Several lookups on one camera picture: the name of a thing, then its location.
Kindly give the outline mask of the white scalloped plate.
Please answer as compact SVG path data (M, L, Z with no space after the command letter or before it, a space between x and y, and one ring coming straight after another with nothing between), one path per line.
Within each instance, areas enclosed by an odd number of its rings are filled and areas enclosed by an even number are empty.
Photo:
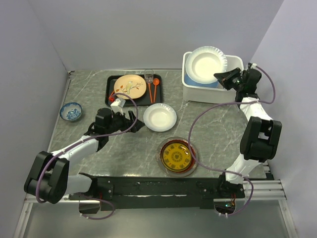
M209 84L217 82L215 73L227 71L226 55L218 48L203 46L190 53L185 63L188 76L195 82Z
M165 132L174 127L177 114L170 105L156 103L145 110L143 121L148 129L155 132Z

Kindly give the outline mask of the white plastic bin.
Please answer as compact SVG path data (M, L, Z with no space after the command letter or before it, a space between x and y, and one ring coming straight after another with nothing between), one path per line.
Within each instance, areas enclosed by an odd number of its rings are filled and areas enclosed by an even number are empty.
M191 52L186 52L182 60L182 84L183 84L183 99L185 101L202 102L221 104L229 103L235 100L236 91L234 89L226 90L220 84L215 88L197 85L190 85L188 82L192 80L187 75L185 63Z

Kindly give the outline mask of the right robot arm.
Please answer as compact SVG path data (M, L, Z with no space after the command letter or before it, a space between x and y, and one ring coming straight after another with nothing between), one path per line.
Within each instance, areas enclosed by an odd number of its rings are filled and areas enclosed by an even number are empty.
M257 84L267 73L255 64L248 69L216 73L215 78L226 90L235 90L235 103L248 123L240 141L240 154L218 178L217 192L229 197L242 187L244 179L259 164L274 158L282 131L282 123L270 117L256 93Z

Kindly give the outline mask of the beige bird-pattern plate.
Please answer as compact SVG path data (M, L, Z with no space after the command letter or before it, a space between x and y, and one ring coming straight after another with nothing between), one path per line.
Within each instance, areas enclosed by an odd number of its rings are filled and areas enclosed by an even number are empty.
M144 78L130 74L119 77L114 84L115 93L123 93L132 99L142 97L147 89Z

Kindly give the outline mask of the clear drinking glass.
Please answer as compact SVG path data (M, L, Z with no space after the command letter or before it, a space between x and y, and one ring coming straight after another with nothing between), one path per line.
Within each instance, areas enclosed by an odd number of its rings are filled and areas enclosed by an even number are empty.
M144 71L144 79L147 83L152 83L154 80L154 71L152 69L146 69Z

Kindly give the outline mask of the light blue plate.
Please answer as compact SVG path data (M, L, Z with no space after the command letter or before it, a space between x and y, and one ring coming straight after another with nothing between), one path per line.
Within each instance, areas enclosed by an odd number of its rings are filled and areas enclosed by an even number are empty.
M209 83L209 84L201 84L201 83L197 83L195 81L193 81L188 74L185 74L184 76L184 82L187 85L190 86L199 86L199 87L208 87L208 88L217 88L218 87L218 82L214 82L214 83Z

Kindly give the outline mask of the orange plastic spoon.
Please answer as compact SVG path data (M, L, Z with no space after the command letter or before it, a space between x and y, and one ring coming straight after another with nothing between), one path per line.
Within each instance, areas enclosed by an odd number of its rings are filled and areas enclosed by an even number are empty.
M155 86L154 89L154 100L156 100L156 94L157 94L157 86L160 84L160 80L158 78L154 78L153 85Z

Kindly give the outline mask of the clear glass plate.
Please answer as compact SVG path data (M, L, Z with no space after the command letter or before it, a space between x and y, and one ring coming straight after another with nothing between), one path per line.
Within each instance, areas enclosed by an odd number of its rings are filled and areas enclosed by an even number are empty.
M183 171L183 172L180 172L180 173L177 173L177 172L173 172L173 171L170 171L168 170L162 163L161 161L161 152L163 150L163 147L166 145L166 144L169 144L169 143L173 143L173 142L180 142L180 143L183 143L183 144L186 144L187 147L189 148L188 146L188 141L185 139L185 138L182 138L182 137L170 137L166 140L164 140L157 148L156 150L156 162L159 166L159 168L164 172L166 173L168 176L170 177L174 177L174 178L184 178L184 177L187 177L189 176L190 174L192 174L195 169L197 168L197 165L198 163L196 162L195 159L193 159L192 157L192 165L191 167L189 167L187 170Z

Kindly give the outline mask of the black serving tray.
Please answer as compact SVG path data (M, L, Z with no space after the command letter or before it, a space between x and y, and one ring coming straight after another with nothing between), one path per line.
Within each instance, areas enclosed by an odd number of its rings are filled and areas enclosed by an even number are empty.
M122 90L125 88L125 85L128 83L128 82L122 83L122 84L116 83L117 79L119 79L120 77L122 77L122 75L112 75L106 81L105 104L107 106L110 106L112 103L112 101L110 100L111 94L117 93L117 92L123 93ZM162 77L159 74L154 74L154 78L157 78L159 80L159 85L157 86L157 90L156 90L155 103L162 103L163 102ZM133 79L132 81L134 82L133 85L138 83L138 89L136 87L132 88L130 90L130 93L139 92L139 94L141 94L142 92L144 92L144 94L139 98L132 97L132 95L130 95L131 98L136 103L136 105L138 107L150 106L151 100L150 100L150 93L149 93L148 86L145 86L145 82L143 82L141 79L136 78L136 79Z

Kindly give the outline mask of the blue white porcelain bowl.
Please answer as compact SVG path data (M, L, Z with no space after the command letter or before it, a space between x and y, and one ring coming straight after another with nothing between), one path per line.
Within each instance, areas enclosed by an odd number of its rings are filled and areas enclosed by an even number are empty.
M70 102L61 107L59 116L65 121L74 122L80 119L82 112L82 106L79 103Z

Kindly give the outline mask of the yellow patterned plate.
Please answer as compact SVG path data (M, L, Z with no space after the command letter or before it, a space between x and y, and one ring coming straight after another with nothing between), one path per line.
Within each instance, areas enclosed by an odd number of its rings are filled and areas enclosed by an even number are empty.
M183 172L192 165L192 157L186 144L173 142L166 144L161 152L161 161L170 171Z

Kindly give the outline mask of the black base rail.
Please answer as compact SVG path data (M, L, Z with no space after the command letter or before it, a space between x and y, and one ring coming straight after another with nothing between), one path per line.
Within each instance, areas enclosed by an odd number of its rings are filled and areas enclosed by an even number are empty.
M71 200L85 196L111 202L116 209L212 209L214 199L244 198L243 186L219 178L93 177L88 192L71 193Z

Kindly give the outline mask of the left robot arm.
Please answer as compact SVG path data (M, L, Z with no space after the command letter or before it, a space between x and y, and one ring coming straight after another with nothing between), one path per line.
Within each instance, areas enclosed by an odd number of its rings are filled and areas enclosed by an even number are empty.
M69 146L52 153L37 154L24 183L24 191L34 195L39 203L56 204L64 195L81 193L87 199L98 195L96 179L87 174L69 175L71 166L100 151L109 137L125 132L135 133L144 127L138 113L114 112L108 108L98 110L95 121L84 135Z

